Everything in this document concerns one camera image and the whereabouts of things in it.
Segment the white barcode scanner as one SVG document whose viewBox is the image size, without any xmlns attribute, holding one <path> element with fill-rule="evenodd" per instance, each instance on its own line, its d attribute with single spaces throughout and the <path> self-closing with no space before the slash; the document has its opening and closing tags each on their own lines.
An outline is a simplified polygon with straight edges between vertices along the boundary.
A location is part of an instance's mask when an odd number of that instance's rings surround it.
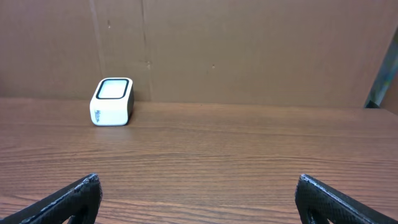
<svg viewBox="0 0 398 224">
<path fill-rule="evenodd" d="M 96 126 L 128 124 L 134 107 L 134 82 L 126 77 L 102 79 L 90 101 L 90 117 Z"/>
</svg>

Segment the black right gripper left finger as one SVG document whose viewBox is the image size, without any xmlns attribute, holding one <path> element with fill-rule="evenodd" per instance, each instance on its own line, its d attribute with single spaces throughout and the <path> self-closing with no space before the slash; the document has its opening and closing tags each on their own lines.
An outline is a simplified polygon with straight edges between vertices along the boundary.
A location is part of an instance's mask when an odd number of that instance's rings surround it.
<svg viewBox="0 0 398 224">
<path fill-rule="evenodd" d="M 102 199 L 100 179 L 89 174 L 32 205 L 1 219 L 1 223 L 94 224 Z"/>
</svg>

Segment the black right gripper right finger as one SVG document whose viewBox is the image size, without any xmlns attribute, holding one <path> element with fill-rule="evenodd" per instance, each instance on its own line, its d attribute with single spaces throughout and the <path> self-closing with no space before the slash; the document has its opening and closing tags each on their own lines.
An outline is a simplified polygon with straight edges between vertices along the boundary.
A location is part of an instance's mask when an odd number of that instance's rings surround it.
<svg viewBox="0 0 398 224">
<path fill-rule="evenodd" d="M 397 220 L 307 174 L 298 179 L 295 204 L 302 223 L 397 224 Z"/>
</svg>

